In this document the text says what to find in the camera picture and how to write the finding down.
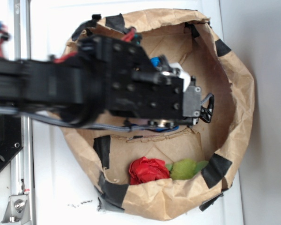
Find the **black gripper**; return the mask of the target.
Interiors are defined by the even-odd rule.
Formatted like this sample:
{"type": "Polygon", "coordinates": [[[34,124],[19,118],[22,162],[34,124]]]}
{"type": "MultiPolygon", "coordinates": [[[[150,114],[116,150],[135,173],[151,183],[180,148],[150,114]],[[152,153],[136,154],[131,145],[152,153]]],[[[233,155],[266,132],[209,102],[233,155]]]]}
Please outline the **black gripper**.
{"type": "Polygon", "coordinates": [[[183,91],[191,76],[178,63],[159,56],[162,66],[155,68],[140,45],[102,35],[79,41],[79,56],[101,85],[99,94],[104,110],[112,115],[146,120],[144,124],[124,120],[130,129],[178,129],[193,127],[198,118],[183,118],[183,91]]]}

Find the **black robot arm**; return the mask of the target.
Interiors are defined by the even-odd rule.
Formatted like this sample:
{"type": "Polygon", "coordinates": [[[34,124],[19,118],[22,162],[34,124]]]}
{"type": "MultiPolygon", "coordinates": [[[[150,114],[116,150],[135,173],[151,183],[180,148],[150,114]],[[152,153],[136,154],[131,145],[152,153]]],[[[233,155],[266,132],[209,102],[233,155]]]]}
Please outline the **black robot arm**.
{"type": "Polygon", "coordinates": [[[161,61],[154,67],[140,45],[101,35],[55,61],[0,59],[0,115],[117,131],[195,125],[195,78],[161,61]]]}

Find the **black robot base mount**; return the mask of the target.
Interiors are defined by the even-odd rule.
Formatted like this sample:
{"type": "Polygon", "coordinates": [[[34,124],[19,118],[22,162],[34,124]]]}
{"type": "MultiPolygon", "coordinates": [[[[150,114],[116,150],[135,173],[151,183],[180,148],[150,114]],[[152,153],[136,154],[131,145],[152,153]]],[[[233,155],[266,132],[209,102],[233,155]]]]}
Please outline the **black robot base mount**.
{"type": "Polygon", "coordinates": [[[22,119],[0,116],[0,173],[23,148],[22,119]]]}

